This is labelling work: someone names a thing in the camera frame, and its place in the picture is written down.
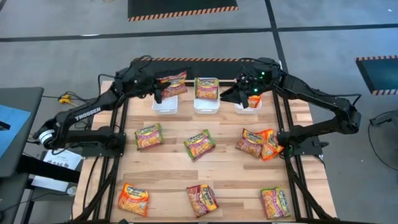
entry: ramen package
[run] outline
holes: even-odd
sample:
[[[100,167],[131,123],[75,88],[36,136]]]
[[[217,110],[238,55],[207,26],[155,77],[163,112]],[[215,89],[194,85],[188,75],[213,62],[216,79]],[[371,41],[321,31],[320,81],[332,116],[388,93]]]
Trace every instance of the ramen package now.
[[[187,78],[187,72],[184,71],[178,75],[171,75],[168,77],[160,78],[161,83],[170,82],[169,87],[162,91],[162,98],[168,98],[176,96],[182,93],[186,93],[187,87],[185,86],[185,79]]]
[[[262,189],[261,202],[268,219],[290,216],[289,206],[282,187]]]
[[[137,150],[163,144],[162,127],[160,124],[142,128],[134,134],[136,135]]]
[[[213,190],[206,184],[187,187],[187,192],[196,217],[206,215],[219,207]]]
[[[184,145],[187,148],[188,155],[191,157],[192,161],[197,160],[199,157],[210,152],[216,147],[216,143],[211,138],[207,129],[194,137],[190,137],[184,142]]]
[[[148,202],[149,196],[146,190],[125,183],[119,196],[118,207],[146,217]]]
[[[268,129],[255,134],[258,134],[265,139],[261,151],[261,159],[263,161],[272,159],[274,156],[278,155],[278,153],[280,153],[283,150],[283,147],[278,144],[278,140],[274,135],[273,129]]]
[[[216,100],[218,98],[217,78],[196,78],[195,97]]]
[[[263,144],[264,137],[243,129],[242,140],[236,144],[235,148],[259,157]]]
[[[257,108],[261,101],[261,96],[250,96],[248,98],[248,103],[250,108]]]

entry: wooden table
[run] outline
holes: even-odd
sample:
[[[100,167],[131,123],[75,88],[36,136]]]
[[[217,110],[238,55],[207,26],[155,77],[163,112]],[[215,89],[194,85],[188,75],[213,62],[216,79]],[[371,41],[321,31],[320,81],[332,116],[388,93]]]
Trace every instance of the wooden table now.
[[[103,90],[110,82],[103,83]],[[129,102],[126,120],[127,144],[120,160],[116,183],[111,222],[125,218],[129,222],[200,222],[200,221],[267,221],[259,199],[260,189],[282,186],[289,199],[294,220],[292,201],[285,162],[276,157],[262,161],[250,154],[234,148],[241,139],[242,128],[261,131],[268,128],[278,130],[272,93],[262,97],[259,114],[236,114],[232,103],[221,102],[217,114],[195,114],[193,110],[193,88],[179,97],[178,113],[157,116],[151,109],[152,97],[132,98]],[[290,101],[295,124],[312,123],[310,109],[306,102]],[[111,112],[104,111],[94,118],[93,129],[109,125]],[[137,129],[160,123],[165,144],[137,151],[134,132]],[[183,142],[189,137],[208,129],[216,141],[216,149],[196,162],[188,156]],[[325,168],[313,156],[302,156],[303,169],[309,191],[330,215],[335,216]],[[86,159],[81,170],[80,181],[73,205],[75,216],[81,213],[83,195],[94,158]],[[102,158],[94,169],[88,187],[87,204],[98,188]],[[141,217],[118,208],[118,197],[124,183],[146,189],[150,194],[148,217]],[[198,184],[208,184],[215,191],[220,208],[195,218],[185,188]],[[302,195],[297,189],[302,216],[305,216]],[[104,211],[108,193],[105,192],[101,205],[100,218]]]

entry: gray carpet floor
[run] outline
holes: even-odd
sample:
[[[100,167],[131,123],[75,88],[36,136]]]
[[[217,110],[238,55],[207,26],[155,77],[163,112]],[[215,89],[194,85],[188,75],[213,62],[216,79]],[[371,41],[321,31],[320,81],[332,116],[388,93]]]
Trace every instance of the gray carpet floor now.
[[[271,0],[277,27],[349,26],[398,23],[398,1]],[[263,0],[238,0],[239,10],[218,14],[128,22],[127,0],[7,0],[0,12],[0,38],[53,35],[117,34],[169,30],[271,27]],[[363,119],[358,134],[327,134],[326,172],[338,216],[343,220],[396,223],[398,173],[374,155],[367,127],[375,115],[398,109],[398,96],[372,96],[355,57],[398,54],[398,29],[280,32],[289,72],[327,93],[361,93]],[[271,32],[181,35],[97,40],[0,42],[0,88],[42,86],[44,94],[67,90],[96,96],[99,73],[113,74],[140,55],[154,57],[278,58]],[[65,110],[43,99],[33,130]],[[332,117],[311,106],[314,122]],[[371,129],[375,148],[398,168],[398,140],[390,124]],[[33,156],[41,147],[27,146]],[[63,222],[70,200],[35,205],[30,223]]]

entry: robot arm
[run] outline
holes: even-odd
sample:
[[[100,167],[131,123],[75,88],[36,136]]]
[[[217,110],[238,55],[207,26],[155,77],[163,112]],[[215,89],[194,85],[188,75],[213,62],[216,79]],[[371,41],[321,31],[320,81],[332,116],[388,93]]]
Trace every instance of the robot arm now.
[[[277,140],[281,146],[299,146],[312,136],[338,132],[354,134],[358,132],[361,114],[356,111],[346,98],[329,95],[309,87],[303,80],[285,73],[273,59],[259,58],[252,63],[252,68],[244,66],[244,72],[234,86],[223,92],[222,101],[242,103],[247,108],[248,97],[274,90],[279,96],[300,99],[334,112],[335,117],[306,127],[295,125],[290,131],[280,132]]]
[[[104,110],[119,108],[126,98],[144,98],[146,94],[154,94],[156,102],[161,103],[161,92],[170,83],[160,83],[136,64],[136,61],[132,61],[130,67],[116,72],[109,90],[96,99],[68,111],[62,111],[46,121],[34,133],[33,138],[38,139],[46,149],[58,149],[65,147],[67,143],[91,141],[98,141],[108,149],[118,147],[119,138],[109,126],[103,126],[95,131],[69,131],[69,128],[81,119]]]

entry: white plastic bin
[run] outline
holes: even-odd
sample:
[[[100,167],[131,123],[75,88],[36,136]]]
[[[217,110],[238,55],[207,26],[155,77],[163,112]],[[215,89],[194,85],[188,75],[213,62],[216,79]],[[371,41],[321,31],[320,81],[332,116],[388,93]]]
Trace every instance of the white plastic bin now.
[[[262,101],[260,100],[259,104],[257,105],[257,108],[245,108],[243,109],[242,104],[236,104],[234,105],[234,110],[235,113],[237,114],[258,114],[258,112],[260,111],[260,109],[262,108]]]
[[[154,98],[152,109],[157,115],[176,114],[178,111],[178,96],[163,99],[161,104],[156,103]]]
[[[196,89],[196,82],[193,84],[193,89]],[[218,84],[218,97],[216,100],[195,98],[193,94],[193,107],[198,114],[215,114],[220,108],[220,83]]]

